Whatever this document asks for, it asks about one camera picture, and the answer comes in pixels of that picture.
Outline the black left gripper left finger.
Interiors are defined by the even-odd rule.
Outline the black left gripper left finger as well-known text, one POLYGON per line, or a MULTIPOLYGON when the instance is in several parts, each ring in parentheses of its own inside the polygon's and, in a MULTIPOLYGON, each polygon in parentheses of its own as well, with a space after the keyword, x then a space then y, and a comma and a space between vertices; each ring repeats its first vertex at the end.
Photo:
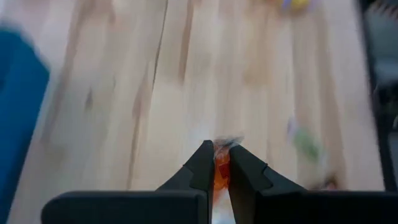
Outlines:
POLYGON ((160 213, 166 224, 211 224, 214 145, 203 141, 184 165, 162 184, 160 213))

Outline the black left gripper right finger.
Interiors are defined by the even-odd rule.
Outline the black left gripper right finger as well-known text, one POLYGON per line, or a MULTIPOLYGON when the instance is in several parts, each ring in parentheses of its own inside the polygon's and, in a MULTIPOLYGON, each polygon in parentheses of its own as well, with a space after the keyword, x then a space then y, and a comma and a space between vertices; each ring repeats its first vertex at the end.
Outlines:
POLYGON ((303 223, 305 189, 238 145, 229 150, 229 196, 236 224, 303 223))

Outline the orange hard candy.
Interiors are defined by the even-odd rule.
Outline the orange hard candy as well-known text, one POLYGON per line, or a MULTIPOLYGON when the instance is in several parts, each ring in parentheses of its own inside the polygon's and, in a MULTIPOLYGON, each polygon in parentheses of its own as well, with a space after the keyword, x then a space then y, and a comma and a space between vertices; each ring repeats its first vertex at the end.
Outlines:
POLYGON ((229 150, 239 145, 243 139, 243 136, 230 136, 213 141, 215 172, 213 182, 212 224, 236 224, 228 192, 230 180, 229 150))

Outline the green hard candy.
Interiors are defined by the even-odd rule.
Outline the green hard candy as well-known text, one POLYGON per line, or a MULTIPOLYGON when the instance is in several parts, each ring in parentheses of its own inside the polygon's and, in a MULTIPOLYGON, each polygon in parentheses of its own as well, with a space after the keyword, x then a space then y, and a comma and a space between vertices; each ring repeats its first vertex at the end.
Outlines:
POLYGON ((292 145, 310 162, 325 167, 327 153, 318 139, 305 127, 301 126, 295 117, 287 122, 287 137, 292 145))

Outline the yellow candy pack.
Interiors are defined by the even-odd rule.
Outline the yellow candy pack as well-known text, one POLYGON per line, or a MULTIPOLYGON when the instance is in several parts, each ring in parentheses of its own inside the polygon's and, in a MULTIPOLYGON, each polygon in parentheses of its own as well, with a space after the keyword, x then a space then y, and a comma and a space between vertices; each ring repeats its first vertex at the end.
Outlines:
POLYGON ((304 11, 310 9, 316 0, 273 0, 282 10, 304 11))

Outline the blue plastic bin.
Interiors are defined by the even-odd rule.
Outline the blue plastic bin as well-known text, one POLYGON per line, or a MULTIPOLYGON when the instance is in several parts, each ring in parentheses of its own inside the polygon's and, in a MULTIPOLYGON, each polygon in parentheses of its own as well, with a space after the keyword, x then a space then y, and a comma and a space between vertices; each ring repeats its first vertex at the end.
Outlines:
POLYGON ((44 98, 49 70, 13 30, 0 30, 0 224, 5 224, 44 98))

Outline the black aluminium table frame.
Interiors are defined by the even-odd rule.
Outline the black aluminium table frame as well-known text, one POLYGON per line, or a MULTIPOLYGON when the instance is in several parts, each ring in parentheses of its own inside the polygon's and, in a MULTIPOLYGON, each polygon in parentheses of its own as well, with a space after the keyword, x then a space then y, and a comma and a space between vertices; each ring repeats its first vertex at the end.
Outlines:
POLYGON ((384 185, 398 192, 398 0, 356 0, 384 185))

